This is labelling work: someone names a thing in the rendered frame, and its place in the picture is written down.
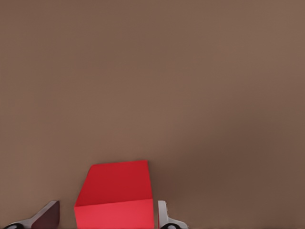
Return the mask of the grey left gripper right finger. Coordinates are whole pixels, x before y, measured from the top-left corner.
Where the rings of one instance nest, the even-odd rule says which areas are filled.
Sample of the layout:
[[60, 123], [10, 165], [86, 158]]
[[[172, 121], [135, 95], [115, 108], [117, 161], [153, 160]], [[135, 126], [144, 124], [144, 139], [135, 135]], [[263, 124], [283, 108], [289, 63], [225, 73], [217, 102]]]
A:
[[188, 229], [188, 225], [182, 221], [170, 218], [166, 202], [158, 200], [158, 229]]

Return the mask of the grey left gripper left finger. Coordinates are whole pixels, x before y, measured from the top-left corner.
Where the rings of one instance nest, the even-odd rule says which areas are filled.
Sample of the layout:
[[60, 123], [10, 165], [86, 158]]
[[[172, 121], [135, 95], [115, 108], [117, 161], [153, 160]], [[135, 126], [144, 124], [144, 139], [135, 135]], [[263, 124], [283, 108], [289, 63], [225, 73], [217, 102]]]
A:
[[60, 223], [60, 202], [50, 201], [34, 216], [13, 222], [3, 229], [58, 229]]

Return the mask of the red wooden cube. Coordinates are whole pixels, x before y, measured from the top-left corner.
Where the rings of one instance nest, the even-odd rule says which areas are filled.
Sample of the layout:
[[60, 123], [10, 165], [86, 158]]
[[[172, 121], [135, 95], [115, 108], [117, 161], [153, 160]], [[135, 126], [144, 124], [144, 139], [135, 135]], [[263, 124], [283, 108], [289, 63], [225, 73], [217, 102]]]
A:
[[153, 229], [148, 162], [92, 165], [74, 212], [78, 229]]

